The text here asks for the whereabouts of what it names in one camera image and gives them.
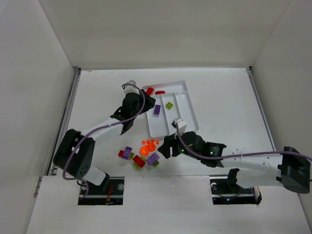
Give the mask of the red flower lego brick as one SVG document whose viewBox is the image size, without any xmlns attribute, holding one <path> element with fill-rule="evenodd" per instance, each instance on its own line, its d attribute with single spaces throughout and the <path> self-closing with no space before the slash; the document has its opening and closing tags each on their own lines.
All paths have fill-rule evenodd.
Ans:
<svg viewBox="0 0 312 234">
<path fill-rule="evenodd" d="M 152 87 L 148 87 L 148 89 L 146 90 L 146 94 L 149 96 L 153 95 L 154 92 L 155 92 L 155 89 Z"/>
</svg>

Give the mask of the red curved lego brick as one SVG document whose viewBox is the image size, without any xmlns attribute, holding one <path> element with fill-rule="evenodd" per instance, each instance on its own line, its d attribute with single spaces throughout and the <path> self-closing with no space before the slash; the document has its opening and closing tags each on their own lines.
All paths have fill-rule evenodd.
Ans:
<svg viewBox="0 0 312 234">
<path fill-rule="evenodd" d="M 155 91 L 155 95 L 162 95 L 162 94 L 165 94 L 166 92 L 165 91 Z"/>
</svg>

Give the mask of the purple sloped lego brick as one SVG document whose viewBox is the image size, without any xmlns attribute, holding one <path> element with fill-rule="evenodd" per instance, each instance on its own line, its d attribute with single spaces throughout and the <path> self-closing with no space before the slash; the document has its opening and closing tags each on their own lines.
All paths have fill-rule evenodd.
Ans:
<svg viewBox="0 0 312 234">
<path fill-rule="evenodd" d="M 159 160 L 159 155 L 157 153 L 153 153 L 146 159 L 146 163 L 149 165 L 153 165 L 158 160 Z"/>
</svg>

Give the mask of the lime green small lego brick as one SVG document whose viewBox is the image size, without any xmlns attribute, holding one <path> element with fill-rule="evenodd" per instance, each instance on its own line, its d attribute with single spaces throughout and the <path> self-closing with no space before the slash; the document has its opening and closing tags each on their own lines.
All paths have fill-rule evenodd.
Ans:
<svg viewBox="0 0 312 234">
<path fill-rule="evenodd" d="M 130 153 L 130 155 L 129 155 L 129 160 L 133 160 L 133 158 L 134 158 L 134 156 L 135 156 L 135 154 L 134 153 Z"/>
</svg>

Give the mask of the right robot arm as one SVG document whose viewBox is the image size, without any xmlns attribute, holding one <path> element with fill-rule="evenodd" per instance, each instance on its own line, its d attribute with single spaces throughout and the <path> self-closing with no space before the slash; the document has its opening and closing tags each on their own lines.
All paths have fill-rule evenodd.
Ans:
<svg viewBox="0 0 312 234">
<path fill-rule="evenodd" d="M 187 155 L 211 168 L 228 168 L 227 186 L 239 188 L 278 186 L 297 194 L 310 192 L 310 156 L 293 147 L 283 151 L 223 155 L 225 144 L 207 142 L 195 132 L 173 134 L 164 138 L 158 151 L 165 157 Z"/>
</svg>

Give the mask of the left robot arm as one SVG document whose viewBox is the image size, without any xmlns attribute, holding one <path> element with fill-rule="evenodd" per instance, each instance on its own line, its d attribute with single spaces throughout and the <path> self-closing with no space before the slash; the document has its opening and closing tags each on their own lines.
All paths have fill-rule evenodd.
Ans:
<svg viewBox="0 0 312 234">
<path fill-rule="evenodd" d="M 155 102 L 148 94 L 141 96 L 127 93 L 122 105 L 94 129 L 82 132 L 68 130 L 57 149 L 53 163 L 74 179 L 84 180 L 84 186 L 94 185 L 104 192 L 108 188 L 110 176 L 91 165 L 95 146 L 126 133 L 133 126 L 134 116 L 149 111 L 155 106 Z"/>
</svg>

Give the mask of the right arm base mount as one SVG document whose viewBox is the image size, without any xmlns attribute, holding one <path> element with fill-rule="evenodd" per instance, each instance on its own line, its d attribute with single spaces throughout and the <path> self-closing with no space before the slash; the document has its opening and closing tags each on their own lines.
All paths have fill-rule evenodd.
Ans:
<svg viewBox="0 0 312 234">
<path fill-rule="evenodd" d="M 237 184 L 239 169 L 230 169 L 228 175 L 210 177 L 214 205 L 259 205 L 262 195 L 258 187 L 243 188 Z"/>
</svg>

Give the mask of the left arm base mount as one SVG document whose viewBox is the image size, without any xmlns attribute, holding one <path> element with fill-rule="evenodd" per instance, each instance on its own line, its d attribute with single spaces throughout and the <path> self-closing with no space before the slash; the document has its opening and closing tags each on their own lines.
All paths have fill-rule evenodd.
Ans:
<svg viewBox="0 0 312 234">
<path fill-rule="evenodd" d="M 116 206 L 123 205 L 125 177 L 111 177 L 100 188 L 90 182 L 77 182 L 81 185 L 79 191 L 78 205 L 92 206 Z"/>
</svg>

